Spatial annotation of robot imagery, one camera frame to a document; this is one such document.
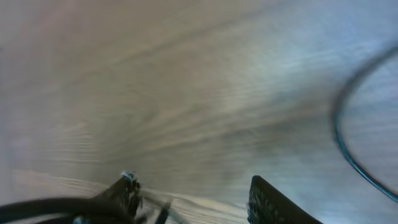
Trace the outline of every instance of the black cable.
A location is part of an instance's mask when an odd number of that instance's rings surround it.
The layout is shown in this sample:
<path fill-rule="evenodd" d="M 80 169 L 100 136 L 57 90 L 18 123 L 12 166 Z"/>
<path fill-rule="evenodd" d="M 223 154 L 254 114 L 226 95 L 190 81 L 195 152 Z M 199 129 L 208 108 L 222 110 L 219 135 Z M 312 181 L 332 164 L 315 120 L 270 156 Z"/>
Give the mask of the black cable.
<path fill-rule="evenodd" d="M 340 91 L 336 100 L 333 104 L 331 110 L 331 123 L 333 128 L 333 137 L 339 147 L 341 153 L 344 155 L 344 158 L 349 162 L 349 164 L 363 176 L 367 181 L 369 181 L 373 186 L 387 195 L 389 198 L 393 199 L 393 201 L 398 202 L 398 196 L 393 191 L 389 190 L 386 186 L 372 177 L 365 169 L 355 161 L 352 157 L 351 153 L 348 150 L 348 147 L 344 141 L 344 137 L 341 134 L 340 127 L 340 118 L 343 113 L 344 107 L 348 101 L 348 98 L 351 96 L 352 92 L 354 92 L 359 84 L 372 74 L 376 69 L 378 69 L 384 62 L 388 61 L 390 58 L 398 54 L 398 47 L 393 47 L 382 55 L 374 58 L 369 63 L 367 63 L 362 69 L 360 69 L 343 87 Z"/>
<path fill-rule="evenodd" d="M 51 214 L 112 217 L 132 223 L 130 216 L 110 202 L 85 198 L 51 198 L 17 202 L 0 207 L 0 223 Z"/>

